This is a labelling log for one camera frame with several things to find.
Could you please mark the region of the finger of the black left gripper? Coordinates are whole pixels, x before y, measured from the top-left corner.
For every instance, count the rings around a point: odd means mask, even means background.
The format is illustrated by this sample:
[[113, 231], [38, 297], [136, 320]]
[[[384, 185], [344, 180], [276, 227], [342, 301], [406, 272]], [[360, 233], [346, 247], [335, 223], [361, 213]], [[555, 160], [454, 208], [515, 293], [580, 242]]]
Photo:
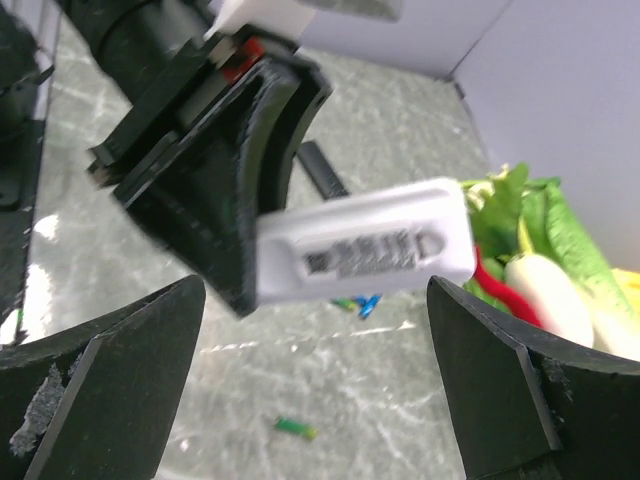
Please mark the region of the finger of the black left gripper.
[[264, 155], [264, 213], [286, 207], [294, 155], [332, 93], [315, 61], [296, 56], [286, 60], [285, 65], [299, 83], [273, 127]]
[[191, 131], [114, 192], [151, 238], [200, 275], [238, 316], [257, 299], [257, 218], [286, 204], [292, 153], [276, 137], [298, 75], [261, 60]]

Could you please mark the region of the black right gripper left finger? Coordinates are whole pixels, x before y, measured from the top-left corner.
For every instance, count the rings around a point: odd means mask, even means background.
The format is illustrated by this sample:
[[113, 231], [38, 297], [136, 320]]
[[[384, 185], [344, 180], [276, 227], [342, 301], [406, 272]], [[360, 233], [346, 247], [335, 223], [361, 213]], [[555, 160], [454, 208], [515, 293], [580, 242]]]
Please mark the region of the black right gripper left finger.
[[153, 478], [204, 303], [204, 283], [191, 275], [101, 317], [2, 350], [2, 478]]

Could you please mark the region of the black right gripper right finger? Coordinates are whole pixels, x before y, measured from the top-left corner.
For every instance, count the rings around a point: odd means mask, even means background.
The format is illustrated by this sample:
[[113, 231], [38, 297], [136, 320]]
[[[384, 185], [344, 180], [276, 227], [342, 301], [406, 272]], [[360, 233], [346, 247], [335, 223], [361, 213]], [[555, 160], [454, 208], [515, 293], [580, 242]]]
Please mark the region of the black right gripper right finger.
[[638, 362], [538, 329], [441, 277], [426, 299], [466, 478], [638, 478]]

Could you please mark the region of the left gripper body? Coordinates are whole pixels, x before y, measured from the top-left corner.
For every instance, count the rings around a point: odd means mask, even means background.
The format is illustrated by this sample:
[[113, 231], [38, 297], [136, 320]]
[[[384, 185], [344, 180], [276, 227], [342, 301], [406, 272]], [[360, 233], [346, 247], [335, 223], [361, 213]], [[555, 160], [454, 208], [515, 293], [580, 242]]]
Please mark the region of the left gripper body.
[[315, 17], [301, 1], [62, 1], [62, 12], [100, 69], [131, 103], [94, 147], [88, 168], [102, 188], [124, 180], [168, 131], [187, 129], [208, 106], [207, 83], [238, 82], [267, 42], [294, 56]]

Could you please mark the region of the white remote control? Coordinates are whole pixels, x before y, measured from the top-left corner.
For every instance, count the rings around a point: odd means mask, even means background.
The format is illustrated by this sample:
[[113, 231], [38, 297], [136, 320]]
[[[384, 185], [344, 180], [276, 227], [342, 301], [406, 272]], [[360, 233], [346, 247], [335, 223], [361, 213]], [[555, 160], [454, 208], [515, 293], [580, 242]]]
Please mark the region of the white remote control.
[[463, 190], [444, 177], [264, 215], [257, 233], [261, 305], [461, 285], [476, 268]]

